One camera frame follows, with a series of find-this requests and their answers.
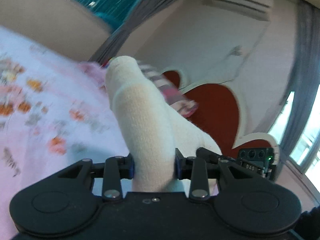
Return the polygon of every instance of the air conditioner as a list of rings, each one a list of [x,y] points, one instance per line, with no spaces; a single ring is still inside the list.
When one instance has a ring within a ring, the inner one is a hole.
[[[211,0],[210,5],[238,12],[258,20],[269,21],[273,0]]]

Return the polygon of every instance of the circular pad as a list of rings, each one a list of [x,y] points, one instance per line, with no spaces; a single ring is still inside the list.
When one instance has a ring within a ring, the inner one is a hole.
[[[10,203],[17,228],[39,236],[81,229],[96,210],[94,195],[72,179],[40,181],[17,193]]]
[[[290,229],[301,214],[295,194],[265,179],[239,179],[214,200],[219,217],[246,235],[274,235]]]

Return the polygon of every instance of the pink patterned fabric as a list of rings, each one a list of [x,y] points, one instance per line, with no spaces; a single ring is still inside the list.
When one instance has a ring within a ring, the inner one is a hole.
[[[83,158],[128,155],[96,67],[0,26],[1,240],[17,233],[9,203],[19,190]],[[100,190],[95,183],[93,193]]]
[[[198,108],[198,104],[182,95],[181,92],[165,76],[159,74],[151,65],[139,63],[139,68],[146,78],[151,80],[160,90],[165,101],[183,117],[190,117]]]

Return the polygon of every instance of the curtain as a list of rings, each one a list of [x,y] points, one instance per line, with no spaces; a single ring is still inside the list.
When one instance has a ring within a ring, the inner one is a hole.
[[[298,2],[298,36],[296,58],[289,81],[294,90],[292,110],[280,144],[279,175],[283,164],[294,150],[316,98],[320,82],[320,9]]]
[[[102,44],[90,60],[103,64],[114,57],[136,27],[175,1],[137,0],[124,23]]]

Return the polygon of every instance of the black sleeve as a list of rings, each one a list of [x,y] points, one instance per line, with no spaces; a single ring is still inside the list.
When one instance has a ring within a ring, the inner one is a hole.
[[[305,240],[317,240],[320,237],[320,206],[303,212],[294,231]]]

